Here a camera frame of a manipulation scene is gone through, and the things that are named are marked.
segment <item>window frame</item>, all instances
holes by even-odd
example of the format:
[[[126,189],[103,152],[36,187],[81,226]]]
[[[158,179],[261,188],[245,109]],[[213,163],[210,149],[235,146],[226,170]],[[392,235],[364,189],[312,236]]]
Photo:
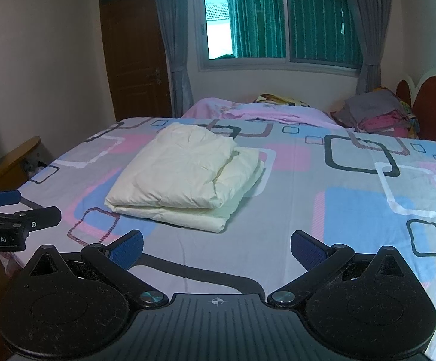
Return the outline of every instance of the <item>window frame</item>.
[[[357,77],[360,69],[348,64],[336,62],[300,60],[291,57],[289,10],[288,0],[283,0],[284,5],[284,26],[285,26],[285,58],[235,58],[210,60],[208,51],[208,37],[206,25],[205,0],[193,0],[194,5],[194,27],[196,37],[196,51],[198,57],[198,68],[200,71],[222,71],[222,70],[291,70],[315,73],[331,73],[343,76]]]

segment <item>window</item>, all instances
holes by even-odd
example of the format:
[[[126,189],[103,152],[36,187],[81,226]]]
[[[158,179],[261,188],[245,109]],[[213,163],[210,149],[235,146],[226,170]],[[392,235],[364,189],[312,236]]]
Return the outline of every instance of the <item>window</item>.
[[[347,0],[195,0],[202,67],[361,67]]]

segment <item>window sill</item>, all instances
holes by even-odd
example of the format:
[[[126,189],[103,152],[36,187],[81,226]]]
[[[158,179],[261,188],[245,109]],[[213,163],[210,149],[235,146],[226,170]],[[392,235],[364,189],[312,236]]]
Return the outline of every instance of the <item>window sill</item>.
[[[345,68],[342,66],[323,65],[305,62],[285,62],[276,60],[276,63],[270,61],[250,63],[238,60],[213,60],[206,61],[199,67],[200,72],[213,71],[256,71],[256,70],[277,70],[277,71],[297,71],[311,73],[337,74],[339,76],[358,77],[359,69]]]

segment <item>pink blanket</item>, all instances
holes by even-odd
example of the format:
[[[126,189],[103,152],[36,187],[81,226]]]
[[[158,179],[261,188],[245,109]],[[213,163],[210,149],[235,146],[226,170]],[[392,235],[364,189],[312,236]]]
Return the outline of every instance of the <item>pink blanket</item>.
[[[328,115],[312,107],[276,106],[267,103],[234,103],[208,97],[198,101],[183,118],[202,119],[261,119],[282,124],[308,124],[327,129],[343,129]]]

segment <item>curtain tieback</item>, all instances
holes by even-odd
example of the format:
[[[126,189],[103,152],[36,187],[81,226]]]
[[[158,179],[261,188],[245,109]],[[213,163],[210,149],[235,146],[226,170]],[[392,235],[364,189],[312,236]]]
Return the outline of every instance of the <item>curtain tieback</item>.
[[[171,73],[176,73],[176,72],[181,72],[185,69],[186,67],[184,65],[179,65],[179,66],[175,66],[173,68],[170,69]]]
[[[377,66],[381,65],[381,58],[380,57],[369,57],[364,59],[365,65],[368,66]]]

